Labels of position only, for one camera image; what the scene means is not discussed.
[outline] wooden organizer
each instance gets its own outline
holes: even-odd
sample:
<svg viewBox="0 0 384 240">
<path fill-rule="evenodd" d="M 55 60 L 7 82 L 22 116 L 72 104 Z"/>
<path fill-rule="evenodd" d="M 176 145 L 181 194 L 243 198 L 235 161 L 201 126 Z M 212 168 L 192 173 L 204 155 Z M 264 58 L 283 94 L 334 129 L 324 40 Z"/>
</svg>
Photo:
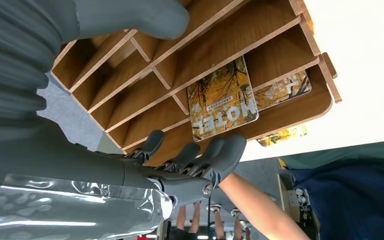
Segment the wooden organizer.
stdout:
<svg viewBox="0 0 384 240">
<path fill-rule="evenodd" d="M 220 137 L 240 133 L 256 139 L 324 115 L 332 96 L 341 101 L 333 82 L 336 71 L 313 38 L 303 2 L 182 3 L 190 23 L 178 39 L 123 30 L 70 42 L 55 61 L 53 76 L 123 151 L 140 147 L 151 131 L 163 130 L 165 140 L 151 165 L 177 155 L 193 142 L 186 87 L 242 55 L 254 91 L 303 70 L 312 90 Z M 198 144 L 204 150 L 210 141 Z"/>
</svg>

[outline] sneaker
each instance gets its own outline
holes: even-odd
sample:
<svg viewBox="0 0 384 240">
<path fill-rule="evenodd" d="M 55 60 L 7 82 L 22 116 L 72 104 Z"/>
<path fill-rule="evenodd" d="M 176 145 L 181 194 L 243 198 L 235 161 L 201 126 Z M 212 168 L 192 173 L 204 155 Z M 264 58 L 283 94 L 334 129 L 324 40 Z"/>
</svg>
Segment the sneaker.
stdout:
<svg viewBox="0 0 384 240">
<path fill-rule="evenodd" d="M 216 211 L 218 211 L 220 213 L 220 210 L 222 210 L 222 205 L 220 204 L 211 204 L 211 205 L 207 205 L 206 206 L 206 209 L 209 210 L 212 212 L 212 213 L 215 213 Z"/>
<path fill-rule="evenodd" d="M 233 208 L 232 211 L 230 211 L 230 214 L 232 215 L 232 217 L 239 216 L 240 213 L 241 212 L 237 208 Z"/>
<path fill-rule="evenodd" d="M 240 220 L 240 225 L 242 226 L 242 229 L 245 230 L 246 228 L 248 228 L 249 230 L 251 230 L 251 223 L 247 220 Z"/>
</svg>

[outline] leg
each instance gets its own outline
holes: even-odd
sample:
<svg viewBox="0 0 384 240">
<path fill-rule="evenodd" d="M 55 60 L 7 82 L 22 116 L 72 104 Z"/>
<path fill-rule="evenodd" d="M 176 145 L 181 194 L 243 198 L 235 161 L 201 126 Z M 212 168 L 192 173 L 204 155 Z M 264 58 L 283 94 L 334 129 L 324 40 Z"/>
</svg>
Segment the leg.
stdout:
<svg viewBox="0 0 384 240">
<path fill-rule="evenodd" d="M 215 234 L 218 240 L 225 238 L 225 229 L 223 228 L 222 217 L 220 216 L 220 212 L 214 212 L 215 216 Z"/>
<path fill-rule="evenodd" d="M 192 225 L 190 225 L 189 233 L 196 234 L 200 228 L 200 202 L 195 202 L 193 206 L 195 209 L 193 211 Z"/>
<path fill-rule="evenodd" d="M 246 237 L 246 240 L 251 240 L 251 236 L 250 236 L 250 229 L 248 227 L 245 228 L 245 237 Z"/>
<path fill-rule="evenodd" d="M 179 230 L 185 230 L 185 220 L 186 220 L 186 207 L 181 206 L 177 214 L 176 228 Z"/>
<path fill-rule="evenodd" d="M 211 204 L 206 206 L 206 209 L 214 214 L 215 217 L 215 235 L 218 240 L 225 239 L 225 229 L 223 228 L 222 217 L 220 216 L 220 210 L 222 206 L 220 204 Z"/>
<path fill-rule="evenodd" d="M 241 226 L 241 220 L 239 219 L 239 210 L 237 212 L 235 212 L 235 215 L 233 217 L 234 217 L 233 240 L 241 240 L 242 226 Z"/>
</svg>

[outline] yellow tree photo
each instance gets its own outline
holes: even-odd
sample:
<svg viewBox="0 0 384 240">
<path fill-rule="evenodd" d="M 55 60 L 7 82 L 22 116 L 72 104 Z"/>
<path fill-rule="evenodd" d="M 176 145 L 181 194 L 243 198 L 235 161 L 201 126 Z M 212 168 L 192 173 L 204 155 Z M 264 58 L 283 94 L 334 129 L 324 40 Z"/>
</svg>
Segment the yellow tree photo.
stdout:
<svg viewBox="0 0 384 240">
<path fill-rule="evenodd" d="M 243 57 L 187 87 L 193 138 L 200 141 L 258 118 Z"/>
</svg>

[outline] human arm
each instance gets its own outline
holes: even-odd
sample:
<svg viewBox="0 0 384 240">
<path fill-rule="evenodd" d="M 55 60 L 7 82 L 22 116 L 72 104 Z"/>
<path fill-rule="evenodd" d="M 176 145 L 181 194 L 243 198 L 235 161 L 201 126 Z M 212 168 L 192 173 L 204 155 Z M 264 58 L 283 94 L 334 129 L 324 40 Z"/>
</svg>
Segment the human arm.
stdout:
<svg viewBox="0 0 384 240">
<path fill-rule="evenodd" d="M 230 174 L 220 188 L 262 234 L 271 240 L 308 240 L 301 228 L 264 192 L 236 175 Z"/>
</svg>

